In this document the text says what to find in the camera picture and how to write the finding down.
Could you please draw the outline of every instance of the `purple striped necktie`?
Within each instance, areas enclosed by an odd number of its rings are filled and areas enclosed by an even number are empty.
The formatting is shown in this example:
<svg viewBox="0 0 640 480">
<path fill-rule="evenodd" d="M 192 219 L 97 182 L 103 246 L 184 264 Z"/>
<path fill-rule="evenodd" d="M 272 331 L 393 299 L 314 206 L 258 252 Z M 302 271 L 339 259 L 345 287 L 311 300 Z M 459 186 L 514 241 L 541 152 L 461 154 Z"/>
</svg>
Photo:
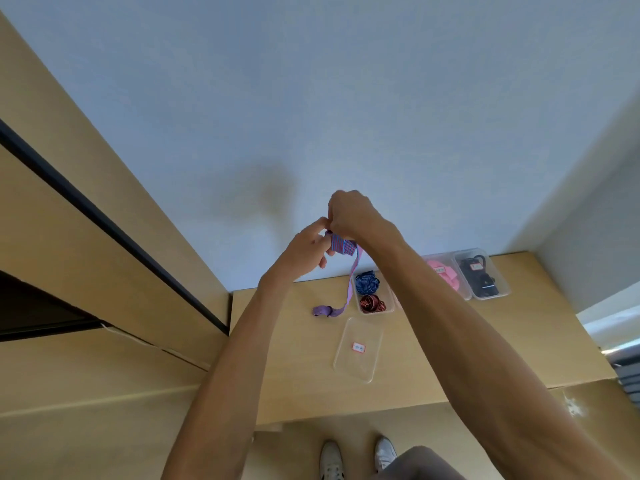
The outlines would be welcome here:
<svg viewBox="0 0 640 480">
<path fill-rule="evenodd" d="M 333 308 L 328 305 L 320 305 L 314 308 L 314 315 L 320 316 L 325 315 L 327 317 L 337 317 L 340 315 L 344 309 L 347 307 L 349 302 L 351 301 L 351 297 L 353 296 L 353 285 L 351 283 L 351 277 L 353 276 L 353 272 L 356 270 L 360 258 L 364 251 L 362 248 L 356 244 L 355 241 L 346 241 L 341 238 L 338 234 L 332 233 L 328 230 L 326 233 L 331 234 L 331 249 L 339 254 L 347 254 L 349 256 L 353 256 L 353 253 L 356 253 L 356 261 L 353 262 L 351 266 L 351 272 L 349 273 L 349 287 L 347 288 L 347 303 L 344 304 L 342 308 Z"/>
</svg>

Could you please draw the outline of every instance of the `sneaker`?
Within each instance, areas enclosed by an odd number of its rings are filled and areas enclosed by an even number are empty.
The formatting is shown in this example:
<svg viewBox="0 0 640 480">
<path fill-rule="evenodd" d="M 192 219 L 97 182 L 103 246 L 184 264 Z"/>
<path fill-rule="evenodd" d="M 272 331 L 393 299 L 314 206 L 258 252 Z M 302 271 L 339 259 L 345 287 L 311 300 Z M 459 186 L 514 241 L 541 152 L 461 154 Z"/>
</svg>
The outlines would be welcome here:
<svg viewBox="0 0 640 480">
<path fill-rule="evenodd" d="M 386 436 L 380 436 L 380 439 L 376 443 L 376 450 L 374 453 L 374 462 L 376 464 L 376 471 L 380 473 L 387 468 L 393 460 L 398 457 L 396 449 L 394 448 L 389 438 Z"/>
<path fill-rule="evenodd" d="M 338 443 L 327 440 L 320 453 L 320 480 L 344 480 L 342 455 Z"/>
</svg>

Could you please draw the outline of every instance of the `plastic container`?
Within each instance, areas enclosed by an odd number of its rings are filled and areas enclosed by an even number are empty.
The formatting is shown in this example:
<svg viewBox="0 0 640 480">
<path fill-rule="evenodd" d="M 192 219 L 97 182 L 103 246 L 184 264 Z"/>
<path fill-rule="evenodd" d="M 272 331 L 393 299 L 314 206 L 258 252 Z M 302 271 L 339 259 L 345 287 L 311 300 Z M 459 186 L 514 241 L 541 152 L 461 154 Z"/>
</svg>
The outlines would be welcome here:
<svg viewBox="0 0 640 480">
<path fill-rule="evenodd" d="M 476 299 L 498 298 L 511 293 L 507 281 L 484 250 L 467 249 L 453 255 Z"/>
<path fill-rule="evenodd" d="M 376 370 L 381 343 L 381 326 L 365 318 L 348 318 L 335 353 L 333 370 L 370 383 Z"/>
<path fill-rule="evenodd" d="M 471 299 L 471 288 L 469 288 L 458 263 L 453 258 L 453 253 L 429 254 L 422 256 L 422 259 L 424 259 L 436 273 L 441 275 L 444 281 L 456 290 L 462 298 L 465 300 Z"/>
<path fill-rule="evenodd" d="M 396 300 L 394 298 L 393 292 L 391 291 L 391 287 L 389 286 L 385 277 L 382 276 L 382 273 L 380 273 L 378 270 L 375 270 L 375 273 L 376 278 L 380 280 L 380 286 L 378 287 L 378 290 L 374 293 L 374 295 L 385 302 L 385 306 L 387 307 L 387 309 L 384 312 L 364 313 L 362 307 L 360 306 L 360 298 L 362 297 L 362 295 L 356 291 L 356 276 L 360 273 L 354 273 L 351 277 L 351 282 L 353 284 L 353 295 L 354 298 L 356 298 L 356 306 L 358 307 L 358 311 L 367 317 L 396 311 Z"/>
</svg>

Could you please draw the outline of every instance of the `person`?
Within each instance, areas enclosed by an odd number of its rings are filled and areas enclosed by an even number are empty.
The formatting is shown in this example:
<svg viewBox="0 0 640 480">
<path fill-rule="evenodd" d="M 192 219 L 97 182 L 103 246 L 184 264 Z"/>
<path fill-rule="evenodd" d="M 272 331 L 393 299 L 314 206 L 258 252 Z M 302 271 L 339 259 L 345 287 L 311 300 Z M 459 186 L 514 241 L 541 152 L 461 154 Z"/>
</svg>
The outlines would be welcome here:
<svg viewBox="0 0 640 480">
<path fill-rule="evenodd" d="M 162 478 L 240 478 L 252 440 L 269 342 L 293 281 L 327 264 L 331 230 L 373 258 L 402 304 L 460 419 L 505 478 L 621 479 L 625 473 L 573 421 L 535 373 L 482 316 L 409 247 L 357 191 L 334 193 L 328 216 L 298 233 L 261 277 L 224 350 L 194 399 Z M 426 447 L 400 456 L 387 438 L 376 480 L 462 479 Z M 320 478 L 345 478 L 338 445 L 324 444 Z"/>
</svg>

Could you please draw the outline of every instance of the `gray pants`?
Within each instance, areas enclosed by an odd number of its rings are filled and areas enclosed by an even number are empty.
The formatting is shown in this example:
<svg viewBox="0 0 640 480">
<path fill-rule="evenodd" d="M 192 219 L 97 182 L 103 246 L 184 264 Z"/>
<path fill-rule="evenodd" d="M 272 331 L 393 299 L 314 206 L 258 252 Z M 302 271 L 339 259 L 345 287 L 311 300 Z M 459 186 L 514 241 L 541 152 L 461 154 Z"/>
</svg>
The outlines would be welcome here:
<svg viewBox="0 0 640 480">
<path fill-rule="evenodd" d="M 371 480 L 465 480 L 453 467 L 426 446 L 405 451 Z"/>
</svg>

